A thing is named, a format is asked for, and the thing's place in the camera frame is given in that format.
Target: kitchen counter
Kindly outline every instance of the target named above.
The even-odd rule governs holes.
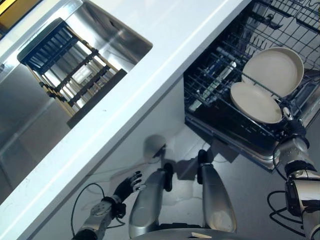
[[[146,38],[153,47],[2,203],[0,240],[26,239],[250,1],[92,2]],[[22,36],[30,19],[34,21],[56,3],[40,3],[0,42],[0,49],[13,46],[12,36]]]

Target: dish rack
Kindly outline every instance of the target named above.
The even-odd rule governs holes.
[[[261,163],[270,161],[275,145],[286,136],[286,119],[276,124],[250,119],[232,103],[230,88],[242,80],[243,68],[255,53],[271,47],[292,49],[304,63],[304,76],[290,95],[280,97],[246,77],[269,91],[280,108],[288,107],[296,119],[302,118],[320,83],[319,10],[314,0],[252,1],[184,73],[187,122],[207,130],[209,126],[209,132],[222,133],[224,141],[236,137],[241,147],[260,151]]]
[[[61,18],[41,31],[17,58],[72,117],[67,123],[70,127],[126,75]]]

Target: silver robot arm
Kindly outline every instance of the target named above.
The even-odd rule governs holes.
[[[119,184],[112,197],[104,197],[95,205],[90,211],[90,216],[72,239],[102,240],[111,221],[126,214],[126,205],[122,202],[131,193],[142,189],[143,185],[139,185],[141,177],[140,171],[135,172]]]
[[[320,174],[308,153],[306,130],[284,109],[292,133],[275,151],[276,162],[285,165],[285,198],[288,211],[302,219],[305,237],[320,240]]]

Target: sink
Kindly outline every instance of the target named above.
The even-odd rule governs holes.
[[[10,99],[0,105],[5,116],[0,120],[0,203],[70,131],[70,117],[17,61],[19,52],[56,18],[127,73],[152,48],[148,40],[94,3],[61,2],[17,40],[5,60],[0,57],[0,96]]]
[[[129,72],[152,44],[116,18],[85,1],[66,23],[118,69]]]

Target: plate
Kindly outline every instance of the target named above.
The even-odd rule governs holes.
[[[242,72],[280,97],[285,97],[300,84],[304,76],[304,63],[295,51],[285,47],[272,47],[253,56]],[[242,81],[254,83],[245,75],[242,75]],[[262,86],[258,87],[272,95]]]
[[[276,101],[256,85],[236,82],[231,86],[231,100],[249,118],[264,124],[276,124],[282,112]]]

